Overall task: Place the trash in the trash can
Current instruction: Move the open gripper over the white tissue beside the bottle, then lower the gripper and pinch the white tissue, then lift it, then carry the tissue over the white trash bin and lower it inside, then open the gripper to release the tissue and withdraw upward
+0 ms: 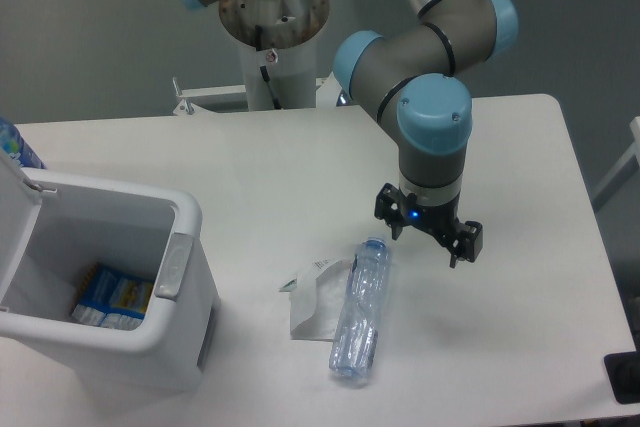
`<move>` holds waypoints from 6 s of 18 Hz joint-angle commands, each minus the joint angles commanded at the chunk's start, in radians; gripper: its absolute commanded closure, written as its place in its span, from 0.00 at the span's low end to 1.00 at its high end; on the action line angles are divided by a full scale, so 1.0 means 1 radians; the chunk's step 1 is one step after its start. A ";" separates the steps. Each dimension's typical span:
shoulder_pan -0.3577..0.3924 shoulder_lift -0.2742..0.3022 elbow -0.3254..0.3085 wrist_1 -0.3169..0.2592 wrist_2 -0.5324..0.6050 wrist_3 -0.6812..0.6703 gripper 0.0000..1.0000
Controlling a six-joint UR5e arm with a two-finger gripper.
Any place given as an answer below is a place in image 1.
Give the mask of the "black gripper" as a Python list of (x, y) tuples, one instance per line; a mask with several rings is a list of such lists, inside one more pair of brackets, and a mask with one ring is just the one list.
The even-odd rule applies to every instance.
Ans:
[(459, 196), (438, 206), (420, 206), (414, 197), (414, 194), (406, 197), (390, 183), (384, 184), (377, 194), (374, 216), (391, 229), (392, 239), (397, 240), (403, 228), (410, 226), (432, 236), (440, 246), (450, 248), (450, 268), (461, 261), (475, 263), (483, 248), (483, 225), (458, 220)]

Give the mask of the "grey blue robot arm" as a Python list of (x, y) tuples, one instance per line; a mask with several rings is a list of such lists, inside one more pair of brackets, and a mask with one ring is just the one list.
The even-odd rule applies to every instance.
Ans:
[[(457, 74), (511, 47), (519, 21), (510, 0), (409, 0), (418, 25), (386, 38), (350, 35), (332, 72), (399, 150), (398, 186), (385, 185), (374, 214), (394, 236), (413, 227), (432, 236), (453, 262), (472, 262), (483, 246), (479, 222), (457, 208), (472, 131), (471, 97)], [(240, 49), (249, 109), (316, 105), (315, 44), (329, 0), (182, 0), (216, 5)]]

